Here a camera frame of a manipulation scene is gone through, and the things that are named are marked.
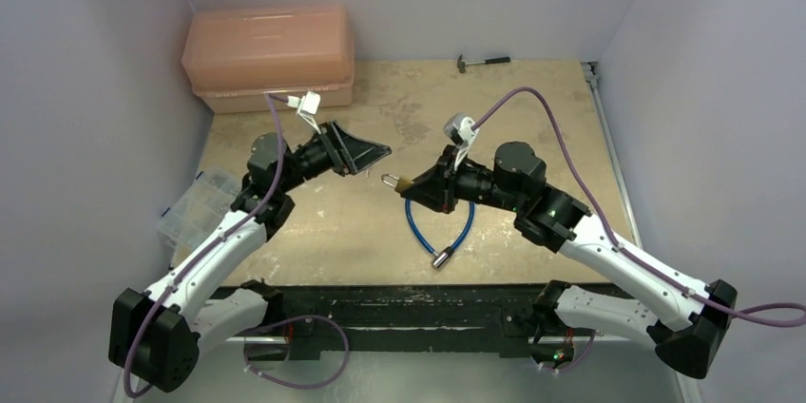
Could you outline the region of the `brass padlock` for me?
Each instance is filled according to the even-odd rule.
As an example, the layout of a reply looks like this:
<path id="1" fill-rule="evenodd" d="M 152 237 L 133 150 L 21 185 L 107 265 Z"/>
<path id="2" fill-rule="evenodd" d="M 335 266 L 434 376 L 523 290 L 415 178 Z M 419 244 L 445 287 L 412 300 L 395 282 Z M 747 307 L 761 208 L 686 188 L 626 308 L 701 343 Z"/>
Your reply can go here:
<path id="1" fill-rule="evenodd" d="M 389 173 L 383 174 L 380 179 L 385 185 L 391 187 L 398 194 L 408 190 L 413 184 L 411 180 L 405 177 L 398 177 L 397 175 Z"/>

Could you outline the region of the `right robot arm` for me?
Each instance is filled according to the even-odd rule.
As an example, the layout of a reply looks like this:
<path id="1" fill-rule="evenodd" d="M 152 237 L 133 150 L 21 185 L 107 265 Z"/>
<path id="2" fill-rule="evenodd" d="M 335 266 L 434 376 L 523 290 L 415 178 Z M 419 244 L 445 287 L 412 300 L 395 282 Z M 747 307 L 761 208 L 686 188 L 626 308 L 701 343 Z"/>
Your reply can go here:
<path id="1" fill-rule="evenodd" d="M 690 277 L 609 235 L 601 216 L 547 182 L 547 165 L 529 144 L 501 144 L 492 167 L 470 159 L 456 163 L 457 154 L 446 146 L 434 166 L 413 180 L 394 181 L 394 190 L 438 213 L 452 212 L 459 201 L 510 211 L 527 241 L 580 262 L 629 295 L 596 295 L 553 281 L 533 309 L 541 331 L 597 330 L 652 348 L 680 374 L 707 376 L 731 323 L 724 311 L 736 303 L 732 285 Z"/>

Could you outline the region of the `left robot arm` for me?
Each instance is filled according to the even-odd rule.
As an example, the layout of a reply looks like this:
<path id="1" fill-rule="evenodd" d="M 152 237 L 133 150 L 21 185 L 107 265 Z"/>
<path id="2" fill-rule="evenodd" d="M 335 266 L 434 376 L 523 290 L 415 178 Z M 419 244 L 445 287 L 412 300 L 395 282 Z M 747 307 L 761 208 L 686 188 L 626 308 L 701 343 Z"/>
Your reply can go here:
<path id="1" fill-rule="evenodd" d="M 250 281 L 217 302 L 211 296 L 284 225 L 295 207 L 291 190 L 327 171 L 356 175 L 391 152 L 335 121 L 319 125 L 296 149 L 280 131 L 257 137 L 241 190 L 214 231 L 147 289 L 126 289 L 115 299 L 108 358 L 122 369 L 125 394 L 138 398 L 153 387 L 173 392 L 203 348 L 252 328 L 262 336 L 277 332 L 283 322 L 280 297 L 265 284 Z"/>

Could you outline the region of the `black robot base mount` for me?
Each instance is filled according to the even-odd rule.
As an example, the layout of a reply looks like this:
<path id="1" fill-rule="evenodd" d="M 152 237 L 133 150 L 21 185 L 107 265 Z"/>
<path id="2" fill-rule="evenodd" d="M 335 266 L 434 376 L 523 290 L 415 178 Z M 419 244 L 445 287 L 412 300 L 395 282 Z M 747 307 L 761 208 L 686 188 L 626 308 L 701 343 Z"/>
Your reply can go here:
<path id="1" fill-rule="evenodd" d="M 245 334 L 288 344 L 292 360 L 349 348 L 486 353 L 557 367 L 575 359 L 590 336 L 542 305 L 540 295 L 554 284 L 245 286 L 269 303 L 264 320 Z"/>

